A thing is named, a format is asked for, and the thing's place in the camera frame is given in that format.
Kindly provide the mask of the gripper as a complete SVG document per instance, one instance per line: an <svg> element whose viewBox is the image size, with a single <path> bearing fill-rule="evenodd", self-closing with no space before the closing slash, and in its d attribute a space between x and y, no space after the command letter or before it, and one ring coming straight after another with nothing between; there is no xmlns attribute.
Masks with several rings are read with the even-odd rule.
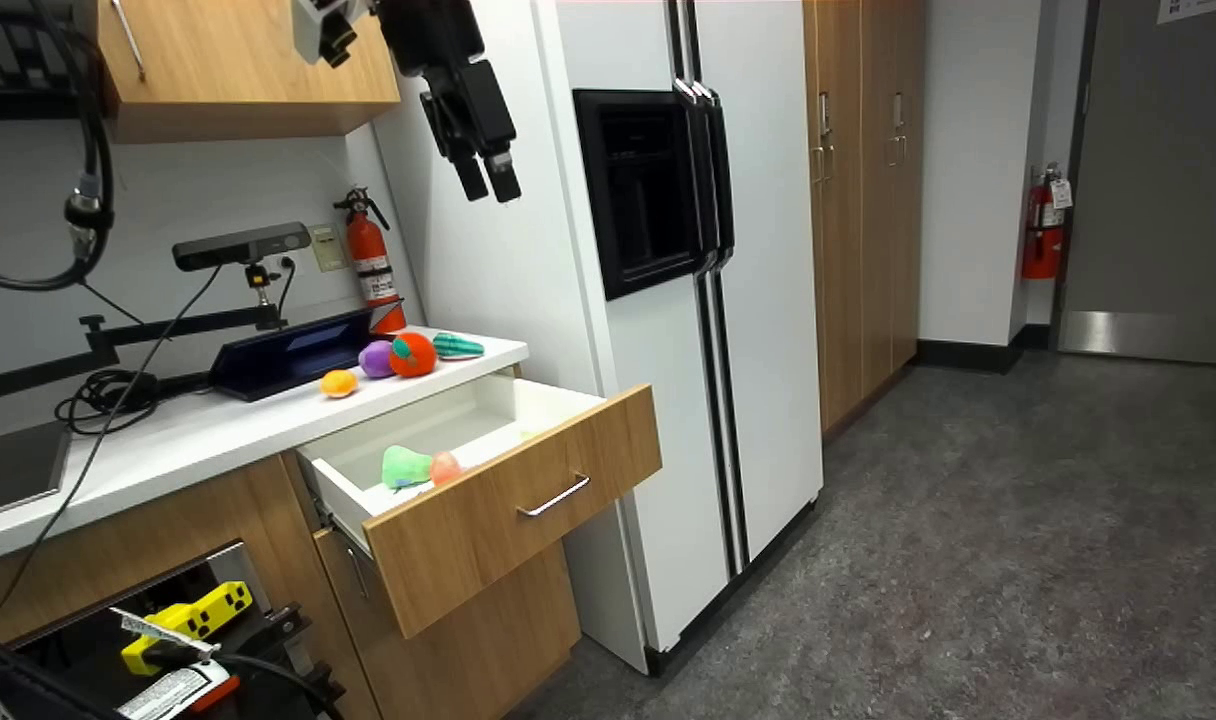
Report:
<svg viewBox="0 0 1216 720"><path fill-rule="evenodd" d="M429 88L422 109L438 150L457 173L466 199L520 197L511 145L516 124L485 51L471 0L376 0L381 35L404 77L457 67L458 85Z"/></svg>

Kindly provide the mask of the wooden drawer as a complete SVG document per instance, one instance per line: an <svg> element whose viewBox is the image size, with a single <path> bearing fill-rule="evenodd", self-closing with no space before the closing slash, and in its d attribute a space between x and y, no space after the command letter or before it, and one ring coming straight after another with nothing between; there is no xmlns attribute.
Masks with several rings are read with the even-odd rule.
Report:
<svg viewBox="0 0 1216 720"><path fill-rule="evenodd" d="M385 448L452 452L445 486L392 491ZM485 375L297 448L326 514L375 561L411 639L534 559L660 469L653 388L613 398ZM517 514L590 486L539 518Z"/></svg>

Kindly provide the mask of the red fire extinguisher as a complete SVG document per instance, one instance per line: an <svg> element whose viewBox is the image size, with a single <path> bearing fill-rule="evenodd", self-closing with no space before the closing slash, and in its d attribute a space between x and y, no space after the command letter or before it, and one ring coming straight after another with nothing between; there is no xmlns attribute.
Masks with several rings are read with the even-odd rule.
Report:
<svg viewBox="0 0 1216 720"><path fill-rule="evenodd" d="M1021 254L1024 281L1053 281L1062 268L1066 218L1073 209L1073 186L1055 161L1034 174L1028 193L1028 214Z"/></svg>
<svg viewBox="0 0 1216 720"><path fill-rule="evenodd" d="M358 279L358 288L366 305L375 311L372 332L402 332L409 324L387 251L384 234L389 231L390 224L383 210L371 199L366 187L358 186L348 190L347 196L334 202L333 208L347 215L347 251Z"/></svg>

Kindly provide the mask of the white refrigerator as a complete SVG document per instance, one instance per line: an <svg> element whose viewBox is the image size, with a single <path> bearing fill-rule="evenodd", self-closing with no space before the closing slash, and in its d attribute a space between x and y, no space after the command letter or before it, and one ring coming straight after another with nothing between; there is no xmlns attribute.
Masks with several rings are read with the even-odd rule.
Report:
<svg viewBox="0 0 1216 720"><path fill-rule="evenodd" d="M375 126L422 310L438 327L525 342L530 351L527 378L606 396L593 384L544 50L531 13L534 0L471 4L483 32L485 60L492 64L516 124L511 154L522 193L511 202L466 199L457 173L439 154L421 109L424 79L399 81L401 105ZM782 534L796 525L805 511L814 510L818 497L762 553L773 550ZM614 505L593 521L604 521ZM573 541L593 521L568 539L572 580ZM658 657L654 673L648 675L662 675L669 662L694 643L709 615L762 564L762 553L700 612L671 656ZM573 594L581 628L589 635L579 604L591 594L575 583Z"/></svg>

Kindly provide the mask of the red plush tomato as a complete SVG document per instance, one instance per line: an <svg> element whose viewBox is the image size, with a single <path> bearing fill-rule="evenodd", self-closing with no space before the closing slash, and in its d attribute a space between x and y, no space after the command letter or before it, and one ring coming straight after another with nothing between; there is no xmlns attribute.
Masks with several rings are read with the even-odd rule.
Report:
<svg viewBox="0 0 1216 720"><path fill-rule="evenodd" d="M437 369L438 351L426 334L401 332L390 341L387 356L393 375L401 378L417 378L430 375Z"/></svg>

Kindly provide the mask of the black flat box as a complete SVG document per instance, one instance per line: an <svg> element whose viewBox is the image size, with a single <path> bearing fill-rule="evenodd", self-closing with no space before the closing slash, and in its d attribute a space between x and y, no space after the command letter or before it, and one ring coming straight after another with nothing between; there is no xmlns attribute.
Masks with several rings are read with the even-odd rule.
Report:
<svg viewBox="0 0 1216 720"><path fill-rule="evenodd" d="M319 381L334 370L353 369L371 341L372 309L342 313L292 325L223 345L207 373L207 387L244 403L278 395Z"/></svg>

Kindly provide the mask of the plain refrigerator door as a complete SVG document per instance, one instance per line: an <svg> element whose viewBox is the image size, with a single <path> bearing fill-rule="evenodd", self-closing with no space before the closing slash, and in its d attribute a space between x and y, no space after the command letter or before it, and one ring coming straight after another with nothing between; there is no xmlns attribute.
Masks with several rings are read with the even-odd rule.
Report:
<svg viewBox="0 0 1216 720"><path fill-rule="evenodd" d="M698 0L728 133L724 300L751 561L823 486L803 0Z"/></svg>

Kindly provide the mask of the refrigerator door with dispenser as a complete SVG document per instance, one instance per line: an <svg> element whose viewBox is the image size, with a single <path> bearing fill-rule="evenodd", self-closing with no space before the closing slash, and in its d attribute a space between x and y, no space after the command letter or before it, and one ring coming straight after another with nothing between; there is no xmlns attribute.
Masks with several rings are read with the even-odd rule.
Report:
<svg viewBox="0 0 1216 720"><path fill-rule="evenodd" d="M663 0L534 0L593 384L649 384L662 465L573 541L598 642L654 673L731 580L692 272L689 144Z"/></svg>

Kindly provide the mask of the green plush pear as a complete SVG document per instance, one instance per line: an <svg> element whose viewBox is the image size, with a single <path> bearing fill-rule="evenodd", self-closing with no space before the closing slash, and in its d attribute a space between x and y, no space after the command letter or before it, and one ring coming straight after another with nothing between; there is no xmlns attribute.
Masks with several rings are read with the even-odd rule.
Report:
<svg viewBox="0 0 1216 720"><path fill-rule="evenodd" d="M383 456L381 456L379 482L392 491L422 486L422 484L430 482L433 465L434 457L428 454L420 454L402 445L393 445L385 448Z"/></svg>

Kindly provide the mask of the tall wooden cabinet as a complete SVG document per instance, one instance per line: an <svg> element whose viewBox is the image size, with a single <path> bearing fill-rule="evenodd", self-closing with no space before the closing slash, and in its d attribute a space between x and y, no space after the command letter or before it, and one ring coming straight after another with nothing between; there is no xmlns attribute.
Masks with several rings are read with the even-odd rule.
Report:
<svg viewBox="0 0 1216 720"><path fill-rule="evenodd" d="M832 441L921 337L925 0L804 0L820 421Z"/></svg>

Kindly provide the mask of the black range hood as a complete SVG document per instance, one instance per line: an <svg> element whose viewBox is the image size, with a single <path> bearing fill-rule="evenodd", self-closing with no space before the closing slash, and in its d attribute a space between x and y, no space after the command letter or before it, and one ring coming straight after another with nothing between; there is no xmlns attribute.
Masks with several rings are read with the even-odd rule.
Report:
<svg viewBox="0 0 1216 720"><path fill-rule="evenodd" d="M102 109L92 0L0 0L0 120Z"/></svg>

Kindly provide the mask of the wooden base cabinet door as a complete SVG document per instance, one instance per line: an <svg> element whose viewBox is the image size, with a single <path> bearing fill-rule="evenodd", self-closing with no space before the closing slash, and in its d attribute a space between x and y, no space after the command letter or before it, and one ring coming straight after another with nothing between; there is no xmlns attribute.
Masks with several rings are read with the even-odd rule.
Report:
<svg viewBox="0 0 1216 720"><path fill-rule="evenodd" d="M406 639L372 559L365 601L339 533L323 529L314 541L383 720L499 720L570 660L581 637L561 544Z"/></svg>

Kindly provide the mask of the yellow power strip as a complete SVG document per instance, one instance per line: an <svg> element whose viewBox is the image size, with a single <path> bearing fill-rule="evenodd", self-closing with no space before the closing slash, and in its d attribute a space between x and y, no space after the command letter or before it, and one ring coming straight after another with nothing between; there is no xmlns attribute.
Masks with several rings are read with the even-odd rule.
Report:
<svg viewBox="0 0 1216 720"><path fill-rule="evenodd" d="M120 651L126 670L137 676L152 676L161 666L147 660L152 649L192 648L212 646L212 639L244 611L250 609L253 596L246 583L221 583L204 597L188 603L174 603L150 615L114 609L125 632L136 635Z"/></svg>

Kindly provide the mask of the grey door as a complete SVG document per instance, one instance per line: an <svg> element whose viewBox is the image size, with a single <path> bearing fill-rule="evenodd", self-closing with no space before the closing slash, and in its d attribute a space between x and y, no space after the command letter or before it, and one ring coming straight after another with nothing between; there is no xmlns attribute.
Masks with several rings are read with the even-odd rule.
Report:
<svg viewBox="0 0 1216 720"><path fill-rule="evenodd" d="M1216 12L1090 0L1059 351L1216 365Z"/></svg>

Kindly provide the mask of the wooden wall cabinet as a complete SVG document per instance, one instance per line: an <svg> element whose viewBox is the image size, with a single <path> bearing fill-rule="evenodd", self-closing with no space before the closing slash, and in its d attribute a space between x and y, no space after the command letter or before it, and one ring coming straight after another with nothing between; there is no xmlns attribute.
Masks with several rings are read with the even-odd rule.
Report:
<svg viewBox="0 0 1216 720"><path fill-rule="evenodd" d="M399 101L378 22L358 19L349 60L306 63L291 0L123 0L146 64L136 64L109 0L92 0L105 108L119 144L334 137Z"/></svg>

